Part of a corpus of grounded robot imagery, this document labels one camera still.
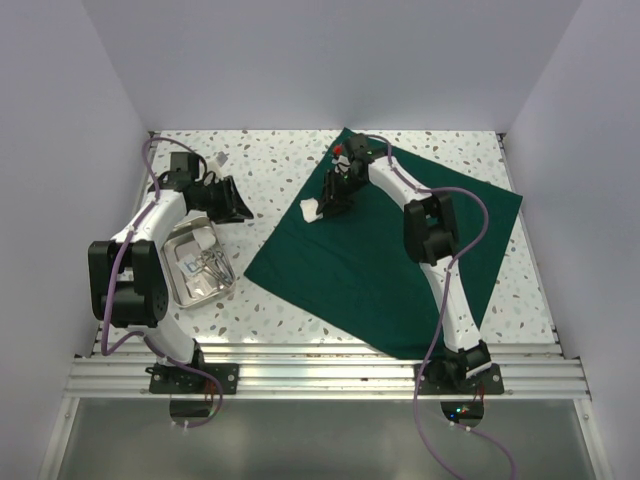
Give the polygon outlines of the white gauze pad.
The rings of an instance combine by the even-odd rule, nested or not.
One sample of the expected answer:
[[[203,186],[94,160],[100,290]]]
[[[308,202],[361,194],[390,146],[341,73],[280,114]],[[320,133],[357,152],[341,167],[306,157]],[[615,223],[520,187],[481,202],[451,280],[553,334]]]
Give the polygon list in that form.
[[[208,249],[211,246],[210,236],[207,230],[196,229],[193,231],[193,236],[202,250]]]
[[[313,223],[323,217],[323,214],[318,212],[318,208],[319,202],[314,198],[300,201],[302,217],[307,223]]]
[[[213,248],[217,241],[215,233],[210,228],[194,229],[193,237],[201,250]]]

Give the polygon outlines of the steel scissors medium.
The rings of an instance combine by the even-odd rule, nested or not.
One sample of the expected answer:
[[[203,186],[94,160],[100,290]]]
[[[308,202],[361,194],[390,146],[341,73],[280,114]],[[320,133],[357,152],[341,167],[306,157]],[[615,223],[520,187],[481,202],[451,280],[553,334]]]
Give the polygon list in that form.
[[[214,250],[211,253],[210,260],[208,261],[209,269],[211,270],[213,276],[223,285],[230,287],[234,280],[235,274],[226,259],[226,257]]]

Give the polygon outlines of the stainless steel instrument tray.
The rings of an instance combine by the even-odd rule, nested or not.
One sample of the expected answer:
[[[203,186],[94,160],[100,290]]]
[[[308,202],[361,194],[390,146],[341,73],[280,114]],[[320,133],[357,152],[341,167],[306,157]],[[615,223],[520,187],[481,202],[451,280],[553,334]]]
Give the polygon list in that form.
[[[193,230],[202,227],[210,228],[215,233],[217,241],[213,248],[201,250],[196,243],[193,237]],[[191,220],[182,222],[170,232],[168,239],[165,241],[162,247],[161,257],[164,263],[164,268],[168,278],[168,284],[173,295],[174,302],[179,308],[195,308],[214,299],[222,298],[223,296],[228,295],[233,291],[236,283],[236,276],[233,284],[230,287],[227,287],[221,284],[213,276],[211,270],[209,269],[208,261],[210,260],[211,253],[214,250],[217,250],[218,252],[223,254],[231,266],[224,248],[219,241],[218,234],[214,229],[214,224],[206,216],[195,217]],[[211,285],[217,283],[218,288],[220,289],[220,292],[217,295],[210,298],[205,298],[204,300],[194,300],[189,296],[185,283],[193,277],[186,278],[177,265],[177,261],[187,254],[200,256],[206,262],[206,267],[204,268],[204,270],[193,277],[206,278]]]

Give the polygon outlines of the white sterile packet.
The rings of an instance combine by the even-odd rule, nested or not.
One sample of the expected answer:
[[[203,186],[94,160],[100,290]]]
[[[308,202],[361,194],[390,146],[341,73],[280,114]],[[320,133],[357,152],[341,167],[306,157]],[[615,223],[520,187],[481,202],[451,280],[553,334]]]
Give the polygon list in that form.
[[[177,265],[186,278],[191,278],[204,270],[206,262],[200,256],[187,254],[177,261]]]

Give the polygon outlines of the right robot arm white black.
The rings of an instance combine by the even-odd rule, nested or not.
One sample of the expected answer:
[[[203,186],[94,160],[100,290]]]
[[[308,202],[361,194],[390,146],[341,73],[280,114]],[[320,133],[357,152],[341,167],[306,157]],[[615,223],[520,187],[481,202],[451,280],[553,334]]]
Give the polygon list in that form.
[[[300,202],[303,219],[311,223],[346,211],[352,196],[369,185],[395,202],[403,212],[405,251],[420,266],[439,309],[436,335],[444,342],[445,379],[454,391],[468,392],[491,366],[491,357],[471,312],[459,260],[487,233],[488,209],[466,189],[421,184],[400,165],[388,140],[373,139],[384,145],[376,148],[372,137],[354,134],[334,148],[334,165],[324,175],[320,197]],[[459,246],[454,193],[476,202],[483,215],[480,233],[465,247]]]

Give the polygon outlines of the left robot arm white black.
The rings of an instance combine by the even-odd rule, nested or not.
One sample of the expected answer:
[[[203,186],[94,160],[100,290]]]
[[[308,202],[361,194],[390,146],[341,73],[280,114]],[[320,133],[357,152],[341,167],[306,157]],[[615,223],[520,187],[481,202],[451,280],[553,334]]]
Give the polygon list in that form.
[[[110,356],[140,338],[185,392],[208,379],[197,341],[167,316],[170,294],[160,251],[174,227],[192,211],[216,224],[253,218],[232,176],[201,168],[203,159],[180,152],[170,169],[150,175],[140,209],[117,234],[88,248],[92,311],[102,322],[101,354]]]

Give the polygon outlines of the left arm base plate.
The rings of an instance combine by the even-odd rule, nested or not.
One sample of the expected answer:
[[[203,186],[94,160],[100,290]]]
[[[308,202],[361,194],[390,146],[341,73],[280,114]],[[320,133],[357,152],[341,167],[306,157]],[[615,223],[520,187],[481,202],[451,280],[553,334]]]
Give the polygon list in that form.
[[[216,393],[234,395],[240,378],[240,366],[235,363],[206,363],[203,371],[219,381],[214,387]],[[150,375],[149,392],[151,394],[204,394],[211,392],[213,383],[202,376],[187,372],[176,366],[154,364],[145,372]]]

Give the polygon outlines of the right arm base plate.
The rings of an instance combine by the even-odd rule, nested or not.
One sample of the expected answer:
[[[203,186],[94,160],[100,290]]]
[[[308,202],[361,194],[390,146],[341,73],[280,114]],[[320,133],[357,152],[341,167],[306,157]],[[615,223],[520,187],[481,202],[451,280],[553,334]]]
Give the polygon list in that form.
[[[500,367],[496,363],[470,377],[454,373],[449,362],[441,359],[429,362],[423,371],[420,368],[420,363],[413,365],[414,380],[419,382],[418,394],[422,396],[505,393]]]

